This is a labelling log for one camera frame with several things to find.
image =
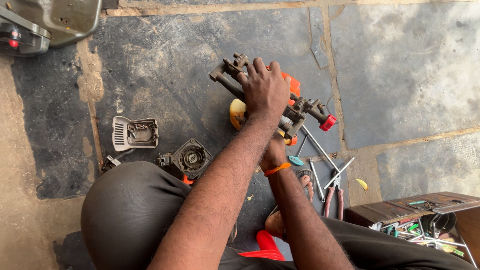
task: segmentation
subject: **toolbox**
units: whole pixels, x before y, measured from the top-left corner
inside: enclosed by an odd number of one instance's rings
[[[471,261],[469,258],[471,255],[474,261],[480,262],[479,206],[480,197],[438,192],[350,207],[345,210],[344,221],[382,231],[390,224],[401,224],[405,220],[421,219],[426,215],[440,217],[454,213],[456,224],[453,226],[470,251],[470,254],[465,254],[463,259]],[[466,249],[461,246],[458,249],[466,252]]]

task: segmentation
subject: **red switch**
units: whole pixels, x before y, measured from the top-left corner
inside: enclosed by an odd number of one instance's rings
[[[327,121],[325,121],[325,123],[320,125],[320,129],[323,131],[329,130],[335,124],[335,121],[336,121],[336,117],[329,114],[327,116]]]
[[[10,39],[8,41],[8,44],[14,48],[18,47],[18,41],[14,40],[14,39]]]

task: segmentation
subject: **orange thread bracelet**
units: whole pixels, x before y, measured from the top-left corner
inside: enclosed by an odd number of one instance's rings
[[[275,169],[266,171],[264,175],[265,175],[265,176],[271,175],[271,174],[273,174],[273,173],[276,172],[276,171],[279,171],[279,170],[281,170],[281,169],[286,169],[286,168],[288,168],[288,167],[290,167],[290,163],[285,162],[285,163],[283,163],[282,165],[276,167]]]

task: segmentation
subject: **hand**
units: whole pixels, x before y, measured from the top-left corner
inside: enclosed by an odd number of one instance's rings
[[[287,162],[285,140],[280,133],[275,131],[268,143],[267,151],[265,151],[265,154],[260,161],[260,168],[265,172],[275,169],[285,162]]]
[[[290,98],[290,77],[282,78],[276,61],[270,63],[268,71],[260,57],[253,59],[247,72],[248,79],[243,72],[237,78],[245,93],[249,118],[262,118],[266,123],[278,125]]]

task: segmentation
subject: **red plastic stool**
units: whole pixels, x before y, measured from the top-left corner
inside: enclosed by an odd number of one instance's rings
[[[273,260],[285,260],[282,253],[275,244],[273,237],[266,231],[261,230],[257,233],[257,243],[260,250],[239,253],[244,257],[268,258]]]

